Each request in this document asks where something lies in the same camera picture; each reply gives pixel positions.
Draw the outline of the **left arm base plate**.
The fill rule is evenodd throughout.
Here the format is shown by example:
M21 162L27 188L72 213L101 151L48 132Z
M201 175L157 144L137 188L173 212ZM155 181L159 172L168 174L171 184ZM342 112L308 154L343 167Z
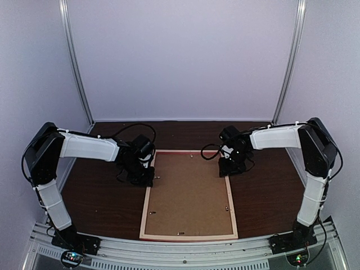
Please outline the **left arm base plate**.
M51 244L66 250L74 250L80 254L97 255L101 239L78 233L56 232Z

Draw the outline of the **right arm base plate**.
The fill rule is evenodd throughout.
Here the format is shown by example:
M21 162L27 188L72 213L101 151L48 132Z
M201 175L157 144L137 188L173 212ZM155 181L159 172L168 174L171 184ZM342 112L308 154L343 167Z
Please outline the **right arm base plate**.
M309 236L305 240L297 240L292 232L283 235L275 234L269 238L272 254L286 253L305 248L305 245L317 243L316 236Z

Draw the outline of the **aluminium front rail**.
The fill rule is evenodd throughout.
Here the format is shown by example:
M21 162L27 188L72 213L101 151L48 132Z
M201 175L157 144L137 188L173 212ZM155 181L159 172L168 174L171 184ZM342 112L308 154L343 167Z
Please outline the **aluminium front rail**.
M217 242L153 242L101 237L97 255L86 255L74 269L351 269L332 222L324 222L325 234L315 226L317 243L308 247L305 267L290 264L298 249L274 254L269 236ZM67 269L60 257L64 249L51 245L47 224L35 223L19 269Z

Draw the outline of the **left aluminium corner post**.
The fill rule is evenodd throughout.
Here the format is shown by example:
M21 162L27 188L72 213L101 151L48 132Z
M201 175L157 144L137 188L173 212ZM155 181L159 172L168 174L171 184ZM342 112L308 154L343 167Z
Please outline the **left aluminium corner post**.
M74 80L75 80L76 90L78 92L78 95L80 98L80 103L82 105L85 116L87 118L87 122L90 126L93 126L95 124L95 121L93 119L93 116L92 116L92 113L90 110L88 98L86 96L82 76L80 73L79 62L78 62L78 58L77 58L77 54L76 54L76 50L75 50L74 38L73 38L72 29L71 29L68 1L67 0L59 0L58 3L59 3L61 20L62 20L62 25L63 25L66 43L67 43L67 50L69 52L69 57L70 57L71 69L72 69Z

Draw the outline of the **round led board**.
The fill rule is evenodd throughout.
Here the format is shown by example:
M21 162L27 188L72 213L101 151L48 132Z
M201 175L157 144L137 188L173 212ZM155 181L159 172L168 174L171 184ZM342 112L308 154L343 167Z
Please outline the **round led board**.
M307 264L309 260L309 254L306 252L292 253L288 254L286 259L289 265L293 267L302 267L303 265Z
M72 250L65 250L60 256L60 262L63 266L74 268L83 262L84 256Z

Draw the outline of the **aluminium corner post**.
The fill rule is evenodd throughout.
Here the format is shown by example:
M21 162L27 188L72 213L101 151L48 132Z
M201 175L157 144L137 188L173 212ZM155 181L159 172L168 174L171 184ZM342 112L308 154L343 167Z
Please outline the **aluminium corner post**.
M298 5L296 9L296 17L294 22L294 31L292 34L292 41L290 46L290 53L286 65L285 75L282 81L282 86L280 90L280 95L278 97L277 105L275 108L275 112L272 118L272 123L278 123L281 115L281 111L285 104L286 95L290 87L291 78L294 72L296 57L299 52L302 35L303 35L303 28L305 22L307 10L307 2L306 0L298 0Z
M88 98L86 96L82 76L80 73L79 62L78 62L78 58L77 58L77 54L76 54L76 50L75 50L74 38L73 38L72 29L71 29L68 1L67 0L59 0L58 3L59 3L61 20L62 20L62 25L63 25L66 43L67 43L67 50L69 52L69 57L70 57L71 69L72 69L74 80L75 80L76 90L78 92L78 95L80 98L80 103L82 105L85 116L87 118L87 122L90 126L93 126L95 124L95 121L93 119L93 116L92 116L92 113L90 110Z

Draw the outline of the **right aluminium corner post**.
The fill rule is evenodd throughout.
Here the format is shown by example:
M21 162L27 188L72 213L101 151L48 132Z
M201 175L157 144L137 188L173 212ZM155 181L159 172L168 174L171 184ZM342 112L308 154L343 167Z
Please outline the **right aluminium corner post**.
M275 108L275 112L272 118L272 123L278 123L281 115L281 111L285 104L286 95L290 87L291 78L294 72L296 57L299 52L302 35L303 35L303 28L305 22L307 10L307 2L306 0L298 0L298 5L296 9L296 17L294 22L294 31L292 34L292 41L290 46L290 53L286 65L285 75L282 81L282 86L280 90L280 95L278 97L277 105Z

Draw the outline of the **right round led board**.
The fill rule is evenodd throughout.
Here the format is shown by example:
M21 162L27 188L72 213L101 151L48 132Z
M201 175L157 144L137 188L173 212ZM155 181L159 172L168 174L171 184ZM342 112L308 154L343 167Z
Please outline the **right round led board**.
M286 259L289 265L293 267L302 267L303 265L307 264L309 260L309 254L306 252L292 253L288 254Z

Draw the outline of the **left round led board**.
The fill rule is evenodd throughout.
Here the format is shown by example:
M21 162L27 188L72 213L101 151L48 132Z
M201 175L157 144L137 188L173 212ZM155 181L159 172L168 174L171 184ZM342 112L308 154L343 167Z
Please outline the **left round led board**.
M65 250L60 256L60 262L63 266L74 268L83 262L84 256L72 250Z

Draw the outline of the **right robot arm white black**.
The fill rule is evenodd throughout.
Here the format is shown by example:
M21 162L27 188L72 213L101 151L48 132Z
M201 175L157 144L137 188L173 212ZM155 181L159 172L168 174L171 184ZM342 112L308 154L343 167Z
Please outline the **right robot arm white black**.
M303 200L288 242L292 248L302 247L327 199L327 190L338 147L323 122L311 118L306 122L273 125L240 131L235 126L225 127L219 134L220 176L241 174L248 170L245 161L254 150L300 149L307 176Z

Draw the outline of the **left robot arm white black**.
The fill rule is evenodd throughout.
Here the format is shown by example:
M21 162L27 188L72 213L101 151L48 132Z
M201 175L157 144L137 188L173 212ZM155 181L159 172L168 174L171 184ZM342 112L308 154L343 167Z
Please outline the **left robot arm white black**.
M81 244L80 236L57 187L57 167L62 158L95 159L115 163L133 185L151 187L155 169L151 166L156 148L154 139L143 134L132 141L112 136L90 135L61 129L46 122L26 147L21 165L27 166L27 180L39 195L49 219L59 231L58 239L69 250Z

